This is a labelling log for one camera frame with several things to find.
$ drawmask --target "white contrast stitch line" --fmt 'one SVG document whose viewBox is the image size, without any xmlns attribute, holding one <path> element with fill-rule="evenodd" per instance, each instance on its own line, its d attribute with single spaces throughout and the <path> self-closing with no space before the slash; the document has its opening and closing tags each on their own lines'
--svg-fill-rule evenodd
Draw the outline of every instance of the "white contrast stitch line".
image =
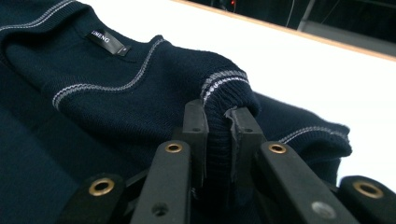
<svg viewBox="0 0 396 224">
<path fill-rule="evenodd" d="M 243 81 L 246 82 L 248 84 L 248 81 L 244 78 L 241 77 L 227 77 L 224 79 L 221 79 L 217 82 L 215 82 L 210 88 L 209 90 L 206 91 L 205 96 L 204 96 L 204 106 L 206 105 L 207 100 L 209 99 L 210 95 L 217 90 L 221 85 L 223 85 L 224 83 L 230 82 L 230 81 Z"/>
<path fill-rule="evenodd" d="M 43 22 L 47 21 L 57 11 L 59 11 L 63 7 L 69 5 L 70 3 L 73 3 L 73 2 L 75 2 L 75 0 L 62 1 L 62 2 L 58 3 L 57 5 L 51 7 L 50 9 L 48 9 L 43 15 L 41 15 L 35 21 L 31 21 L 31 22 L 28 22 L 28 23 L 25 23 L 25 24 L 19 24 L 19 25 L 3 26 L 3 27 L 0 27 L 0 32 L 3 31 L 3 30 L 7 30 L 7 29 L 24 29 L 24 28 L 36 27 L 36 26 L 42 24 Z"/>
<path fill-rule="evenodd" d="M 59 104 L 61 103 L 62 99 L 66 97 L 67 95 L 78 92 L 78 91 L 125 91 L 129 88 L 131 88 L 146 72 L 146 68 L 149 64 L 149 60 L 151 58 L 152 53 L 154 50 L 160 45 L 162 42 L 164 42 L 164 39 L 157 40 L 157 42 L 154 43 L 154 45 L 151 47 L 150 51 L 148 52 L 148 56 L 146 57 L 145 61 L 143 62 L 142 66 L 140 67 L 139 72 L 136 74 L 134 79 L 132 79 L 130 82 L 127 84 L 120 86 L 120 87 L 104 87 L 104 86 L 99 86 L 99 85 L 93 85 L 89 83 L 79 83 L 79 84 L 74 84 L 68 87 L 65 87 L 58 91 L 52 98 L 52 104 L 53 106 L 59 110 Z"/>
<path fill-rule="evenodd" d="M 344 141 L 349 142 L 347 139 L 347 136 L 344 135 L 343 133 L 336 132 L 336 131 L 333 131 L 331 129 L 324 128 L 324 127 L 318 127 L 318 126 L 302 128 L 302 129 L 300 129 L 294 133 L 291 133 L 291 134 L 287 135 L 286 137 L 278 140 L 278 142 L 287 144 L 294 138 L 296 138 L 304 133 L 310 133 L 310 132 L 325 132 L 325 133 L 333 134 L 333 135 L 341 137 L 342 139 L 344 139 Z"/>
<path fill-rule="evenodd" d="M 222 72 L 214 73 L 209 78 L 207 78 L 205 80 L 205 83 L 202 86 L 201 97 L 204 96 L 207 86 L 209 86 L 210 83 L 212 83 L 214 80 L 216 80 L 220 77 L 233 77 L 233 76 L 239 76 L 239 77 L 242 77 L 248 81 L 248 76 L 244 72 L 241 72 L 241 71 L 232 70 L 232 71 L 222 71 Z"/>
</svg>

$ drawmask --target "dark background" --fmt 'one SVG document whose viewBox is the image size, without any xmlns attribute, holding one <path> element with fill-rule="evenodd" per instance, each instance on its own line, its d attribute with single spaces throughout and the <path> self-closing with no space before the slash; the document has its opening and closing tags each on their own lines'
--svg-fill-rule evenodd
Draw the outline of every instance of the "dark background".
<svg viewBox="0 0 396 224">
<path fill-rule="evenodd" d="M 191 1 L 297 29 L 310 0 Z M 308 20 L 396 43 L 396 0 L 316 0 Z"/>
</svg>

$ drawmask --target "clothing label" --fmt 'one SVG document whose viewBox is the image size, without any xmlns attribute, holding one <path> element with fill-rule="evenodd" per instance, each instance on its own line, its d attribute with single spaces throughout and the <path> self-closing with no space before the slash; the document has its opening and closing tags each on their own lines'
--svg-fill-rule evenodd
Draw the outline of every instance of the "clothing label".
<svg viewBox="0 0 396 224">
<path fill-rule="evenodd" d="M 131 46 L 123 46 L 123 44 L 121 44 L 121 42 L 116 39 L 116 37 L 103 29 L 93 30 L 86 36 L 93 43 L 106 49 L 113 55 L 125 56 L 131 48 Z"/>
</svg>

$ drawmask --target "folded garment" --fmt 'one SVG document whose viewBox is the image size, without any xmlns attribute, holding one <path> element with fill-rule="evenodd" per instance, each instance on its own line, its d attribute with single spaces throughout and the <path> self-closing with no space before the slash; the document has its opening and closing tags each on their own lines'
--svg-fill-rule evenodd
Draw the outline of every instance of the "folded garment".
<svg viewBox="0 0 396 224">
<path fill-rule="evenodd" d="M 292 146 L 329 182 L 351 152 L 347 127 L 254 92 L 229 59 L 160 35 L 134 41 L 77 1 L 5 1 L 0 49 L 2 223 L 53 222 L 85 178 L 147 169 L 194 99 L 209 126 L 197 199 L 210 208 L 240 205 L 230 108 L 247 107 L 267 139 Z"/>
</svg>

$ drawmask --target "white table surface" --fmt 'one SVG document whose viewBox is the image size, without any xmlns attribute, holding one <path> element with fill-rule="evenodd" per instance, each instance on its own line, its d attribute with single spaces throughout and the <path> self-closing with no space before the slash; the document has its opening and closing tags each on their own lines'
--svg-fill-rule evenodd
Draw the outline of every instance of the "white table surface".
<svg viewBox="0 0 396 224">
<path fill-rule="evenodd" d="M 254 91 L 345 124 L 353 153 L 339 178 L 365 175 L 396 191 L 395 58 L 178 1 L 81 2 L 125 36 L 214 51 L 245 70 Z"/>
</svg>

